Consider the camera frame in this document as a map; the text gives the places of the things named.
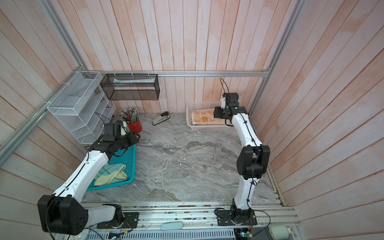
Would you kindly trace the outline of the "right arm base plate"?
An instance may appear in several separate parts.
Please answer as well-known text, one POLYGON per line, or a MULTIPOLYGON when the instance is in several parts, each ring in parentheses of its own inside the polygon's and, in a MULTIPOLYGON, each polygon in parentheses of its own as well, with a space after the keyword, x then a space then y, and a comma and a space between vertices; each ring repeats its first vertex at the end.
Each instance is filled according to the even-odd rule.
POLYGON ((256 226, 258 224, 254 211, 248 210, 225 210, 216 208, 214 214, 219 226, 256 226))

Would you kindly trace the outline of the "orange patterned towel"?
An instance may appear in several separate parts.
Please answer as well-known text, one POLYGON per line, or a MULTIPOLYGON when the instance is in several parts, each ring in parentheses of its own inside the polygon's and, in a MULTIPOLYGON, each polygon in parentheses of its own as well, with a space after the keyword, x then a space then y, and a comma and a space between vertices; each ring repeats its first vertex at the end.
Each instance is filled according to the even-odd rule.
POLYGON ((190 112, 191 125, 225 125, 224 119, 214 117, 214 108, 204 110, 193 110, 190 112))

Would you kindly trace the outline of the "white plastic basket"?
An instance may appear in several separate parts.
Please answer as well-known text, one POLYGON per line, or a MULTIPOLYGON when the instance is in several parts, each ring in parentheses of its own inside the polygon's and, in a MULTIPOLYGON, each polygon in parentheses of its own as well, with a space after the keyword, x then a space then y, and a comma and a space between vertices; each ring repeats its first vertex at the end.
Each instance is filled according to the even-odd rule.
POLYGON ((225 125, 205 125, 205 126, 194 126, 191 125, 190 112, 193 110, 204 110, 211 109, 215 107, 220 107, 220 102, 193 102, 186 104, 186 121, 187 125, 194 132, 207 132, 207 131, 227 131, 230 127, 225 125))

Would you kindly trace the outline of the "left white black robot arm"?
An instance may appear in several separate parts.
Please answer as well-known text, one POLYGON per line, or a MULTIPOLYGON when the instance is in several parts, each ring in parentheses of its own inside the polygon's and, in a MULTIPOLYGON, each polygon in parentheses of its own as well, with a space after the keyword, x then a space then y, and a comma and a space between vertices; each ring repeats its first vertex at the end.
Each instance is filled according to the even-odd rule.
POLYGON ((38 201, 38 211, 44 232, 76 236, 84 229, 100 223, 112 228, 124 225, 122 207, 104 204, 90 210, 81 205, 87 188, 97 173, 119 150, 127 150, 137 144, 140 135, 127 131, 122 121, 104 125, 104 133, 88 149, 79 167, 51 195, 43 195, 38 201))

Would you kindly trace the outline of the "pale green towel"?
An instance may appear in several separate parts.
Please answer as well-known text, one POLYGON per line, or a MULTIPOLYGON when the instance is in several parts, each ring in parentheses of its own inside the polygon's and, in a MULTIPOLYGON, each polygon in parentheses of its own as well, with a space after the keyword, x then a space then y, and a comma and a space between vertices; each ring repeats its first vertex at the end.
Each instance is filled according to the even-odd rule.
POLYGON ((128 175, 124 172, 125 169, 125 164, 106 164, 96 174, 94 178, 94 187, 106 186, 126 181, 128 179, 128 175))

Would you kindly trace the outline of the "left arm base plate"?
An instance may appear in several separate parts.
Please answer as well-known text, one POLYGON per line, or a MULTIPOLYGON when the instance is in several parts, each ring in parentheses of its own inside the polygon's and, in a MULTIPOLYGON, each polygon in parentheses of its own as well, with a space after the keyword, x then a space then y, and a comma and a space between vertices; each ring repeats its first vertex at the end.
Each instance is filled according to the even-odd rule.
POLYGON ((97 229, 136 229, 138 226, 139 212, 123 212, 123 217, 109 222, 97 224, 97 229))

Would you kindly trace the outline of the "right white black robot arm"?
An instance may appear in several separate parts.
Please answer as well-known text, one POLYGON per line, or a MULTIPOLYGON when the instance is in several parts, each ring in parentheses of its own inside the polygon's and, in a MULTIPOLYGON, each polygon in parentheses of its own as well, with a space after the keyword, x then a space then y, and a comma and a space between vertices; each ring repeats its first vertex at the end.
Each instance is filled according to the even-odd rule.
POLYGON ((248 112, 241 107, 237 93, 223 93, 221 106, 215 107, 214 117, 229 122, 241 140, 242 150, 237 159, 237 171, 240 183, 229 210, 217 209, 218 224, 245 225, 255 224, 255 211, 251 201, 259 179, 266 173, 271 150, 257 137, 248 112))

